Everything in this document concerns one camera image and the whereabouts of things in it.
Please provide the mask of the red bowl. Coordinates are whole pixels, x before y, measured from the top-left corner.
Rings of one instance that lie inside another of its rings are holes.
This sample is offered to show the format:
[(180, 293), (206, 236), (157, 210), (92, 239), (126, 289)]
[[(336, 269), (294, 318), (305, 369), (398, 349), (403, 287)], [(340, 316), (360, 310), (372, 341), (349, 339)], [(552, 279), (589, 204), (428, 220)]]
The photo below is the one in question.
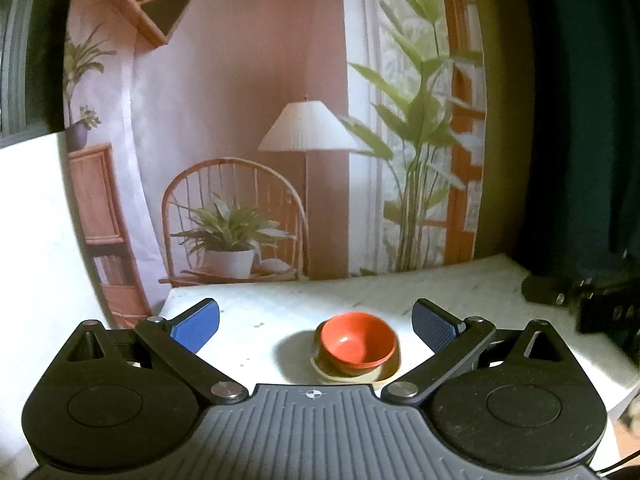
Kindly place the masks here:
[(392, 328), (373, 314), (347, 312), (323, 323), (320, 346), (340, 372), (355, 376), (387, 363), (398, 348)]

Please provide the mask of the floral checked tablecloth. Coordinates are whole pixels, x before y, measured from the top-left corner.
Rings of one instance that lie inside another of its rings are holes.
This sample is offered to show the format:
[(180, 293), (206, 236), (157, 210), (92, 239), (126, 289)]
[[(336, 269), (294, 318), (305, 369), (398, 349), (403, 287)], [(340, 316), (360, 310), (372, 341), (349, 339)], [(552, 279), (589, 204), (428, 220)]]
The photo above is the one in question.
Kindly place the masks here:
[[(160, 365), (131, 330), (93, 318), (52, 341), (17, 326), (36, 376), (15, 403), (6, 479), (601, 479), (620, 454), (614, 420), (639, 372), (602, 335), (576, 333), (567, 310), (520, 292), (507, 258), (408, 274), (315, 283), (174, 289), (157, 316), (205, 298), (218, 332), (196, 355), (247, 388), (210, 404)], [(496, 326), (472, 370), (420, 405), (382, 389), (434, 352), (411, 311), (426, 298), (460, 320)], [(320, 346), (334, 315), (366, 312), (398, 348), (369, 373), (337, 370)]]

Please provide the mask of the printed room backdrop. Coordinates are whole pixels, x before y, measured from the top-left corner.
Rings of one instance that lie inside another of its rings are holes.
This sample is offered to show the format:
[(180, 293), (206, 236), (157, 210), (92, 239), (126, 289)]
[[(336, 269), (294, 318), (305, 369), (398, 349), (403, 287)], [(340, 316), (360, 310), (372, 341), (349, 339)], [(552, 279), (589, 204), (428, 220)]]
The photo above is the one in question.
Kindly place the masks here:
[(114, 322), (471, 260), (483, 61), (476, 0), (70, 0), (70, 174)]

